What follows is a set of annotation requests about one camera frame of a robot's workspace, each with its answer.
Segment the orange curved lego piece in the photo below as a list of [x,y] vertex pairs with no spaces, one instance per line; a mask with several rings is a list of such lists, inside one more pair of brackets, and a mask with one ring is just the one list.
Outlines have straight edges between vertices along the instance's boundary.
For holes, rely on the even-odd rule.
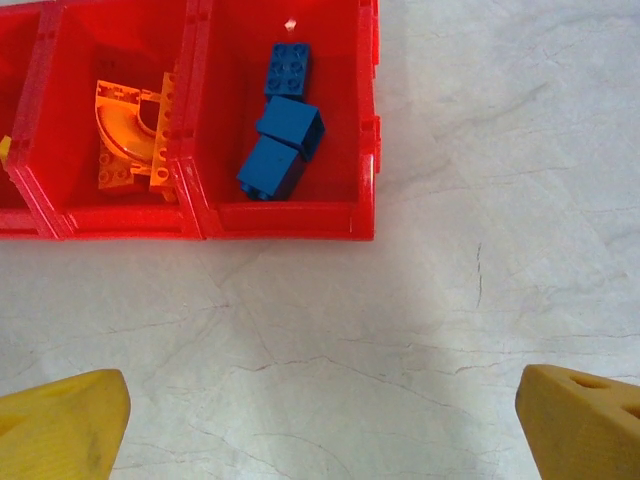
[[157,133],[158,114],[148,119],[143,108],[159,107],[159,93],[98,80],[95,90],[95,118],[100,138],[114,154],[150,164]]

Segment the blue lego brick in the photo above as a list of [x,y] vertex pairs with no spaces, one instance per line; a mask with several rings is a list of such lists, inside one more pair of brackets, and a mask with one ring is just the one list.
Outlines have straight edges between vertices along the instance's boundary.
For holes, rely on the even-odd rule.
[[307,163],[294,148],[261,136],[236,179],[255,201],[286,201],[292,195]]
[[311,45],[308,43],[275,43],[268,63],[264,95],[304,102],[311,71]]
[[261,135],[294,148],[309,162],[313,159],[326,128],[317,107],[274,96],[256,122],[256,130]]

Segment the red plastic bin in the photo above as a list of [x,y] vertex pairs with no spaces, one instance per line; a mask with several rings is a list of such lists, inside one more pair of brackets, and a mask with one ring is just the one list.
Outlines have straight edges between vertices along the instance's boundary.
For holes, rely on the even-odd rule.
[[[381,164],[379,0],[187,0],[185,39],[170,165],[201,235],[371,239]],[[310,45],[307,99],[326,133],[292,197],[259,202],[236,176],[258,139],[278,42]]]
[[[51,62],[51,108],[59,128],[59,174],[47,190],[60,237],[71,239],[196,238],[199,227],[180,200],[170,165],[177,123],[178,85],[186,76],[187,0],[60,0],[64,5]],[[150,191],[151,165],[130,162],[145,179],[144,193],[112,196],[98,190],[102,142],[95,118],[98,80],[159,93],[163,75],[175,75],[168,167],[177,201]]]
[[47,190],[60,176],[50,72],[63,5],[0,5],[0,140],[12,139],[0,166],[0,240],[60,237]]

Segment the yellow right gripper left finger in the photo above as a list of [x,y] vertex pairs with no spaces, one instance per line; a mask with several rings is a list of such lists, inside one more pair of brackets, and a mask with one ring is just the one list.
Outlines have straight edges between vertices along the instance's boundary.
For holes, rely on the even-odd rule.
[[0,480],[109,480],[130,411],[117,369],[0,396]]

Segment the orange lattice lego piece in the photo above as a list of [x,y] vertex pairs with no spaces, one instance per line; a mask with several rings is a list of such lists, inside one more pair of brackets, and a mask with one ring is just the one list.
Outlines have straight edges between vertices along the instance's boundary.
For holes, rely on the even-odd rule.
[[175,75],[171,72],[165,72],[160,92],[159,113],[149,187],[151,192],[161,194],[168,203],[175,203],[177,201],[174,181],[168,167],[168,145],[174,90]]

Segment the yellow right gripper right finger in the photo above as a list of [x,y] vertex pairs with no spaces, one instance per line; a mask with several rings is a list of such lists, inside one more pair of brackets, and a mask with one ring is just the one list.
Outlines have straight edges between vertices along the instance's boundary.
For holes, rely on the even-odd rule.
[[515,409],[542,480],[640,480],[640,386],[532,364]]

